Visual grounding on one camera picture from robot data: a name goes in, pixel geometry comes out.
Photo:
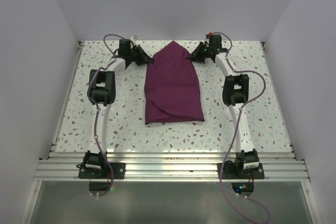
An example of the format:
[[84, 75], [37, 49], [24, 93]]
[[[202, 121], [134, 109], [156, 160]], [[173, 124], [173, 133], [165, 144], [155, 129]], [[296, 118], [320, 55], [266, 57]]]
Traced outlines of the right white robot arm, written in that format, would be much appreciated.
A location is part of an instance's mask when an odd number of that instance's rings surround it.
[[229, 47], [222, 45], [223, 33], [215, 32], [206, 35], [206, 41], [200, 42], [187, 59], [204, 63], [211, 59], [225, 76], [222, 92], [223, 103], [228, 107], [234, 124], [234, 135], [229, 148], [236, 146], [234, 161], [224, 161], [219, 171], [227, 177], [235, 175], [240, 178], [251, 176], [258, 171], [260, 161], [251, 139], [244, 105], [249, 98], [249, 76], [243, 71], [235, 70], [229, 60], [229, 52], [233, 47], [229, 39]]

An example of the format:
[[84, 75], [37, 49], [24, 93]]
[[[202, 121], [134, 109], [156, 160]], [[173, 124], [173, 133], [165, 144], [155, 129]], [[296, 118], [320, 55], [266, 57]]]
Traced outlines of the purple surgical cloth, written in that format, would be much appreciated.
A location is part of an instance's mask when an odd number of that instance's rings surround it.
[[184, 47], [172, 41], [148, 64], [145, 124], [205, 121], [198, 76], [188, 55]]

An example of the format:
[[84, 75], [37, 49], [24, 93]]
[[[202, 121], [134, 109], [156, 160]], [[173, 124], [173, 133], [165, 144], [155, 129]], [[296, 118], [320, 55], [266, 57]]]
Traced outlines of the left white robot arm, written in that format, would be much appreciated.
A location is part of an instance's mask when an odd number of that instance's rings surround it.
[[112, 104], [116, 100], [116, 76], [135, 63], [142, 66], [154, 60], [131, 37], [120, 37], [118, 49], [113, 51], [103, 39], [106, 48], [112, 53], [107, 65], [92, 69], [89, 76], [87, 98], [93, 107], [91, 139], [83, 162], [82, 172], [92, 172], [97, 178], [104, 178], [113, 171], [107, 159], [107, 122]]

